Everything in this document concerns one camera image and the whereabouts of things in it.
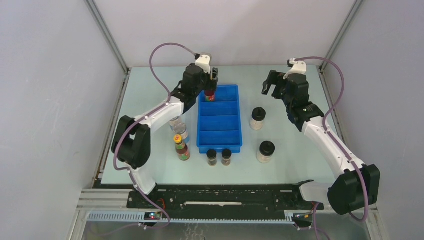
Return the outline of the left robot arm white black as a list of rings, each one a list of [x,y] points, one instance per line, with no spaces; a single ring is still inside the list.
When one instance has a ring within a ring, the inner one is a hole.
[[[117,171],[128,172],[134,187],[141,192],[138,201],[145,208],[153,208],[158,202],[158,194],[153,191],[157,183],[146,166],[151,156],[152,134],[188,112],[201,92],[216,90],[218,74],[216,67],[205,72],[191,63],[164,102],[141,116],[125,115],[119,119],[111,146],[113,166]]]

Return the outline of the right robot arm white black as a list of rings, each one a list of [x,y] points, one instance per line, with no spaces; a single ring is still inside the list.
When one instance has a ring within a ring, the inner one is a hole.
[[[364,209],[378,201],[381,172],[374,164],[365,164],[335,134],[321,109],[310,101],[309,83],[302,73],[286,75],[271,70],[262,84],[267,95],[282,100],[289,121],[310,139],[334,174],[334,183],[308,180],[291,194],[291,204],[304,209],[310,202],[330,205],[339,215]]]

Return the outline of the red sauce bottle yellow cap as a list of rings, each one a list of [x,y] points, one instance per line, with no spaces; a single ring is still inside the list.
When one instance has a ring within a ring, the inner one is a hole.
[[[183,137],[180,134],[176,134],[173,137],[174,143],[175,143],[175,150],[178,155],[178,158],[181,161],[187,161],[190,158],[190,152],[189,148],[186,145],[185,141],[183,140]]]

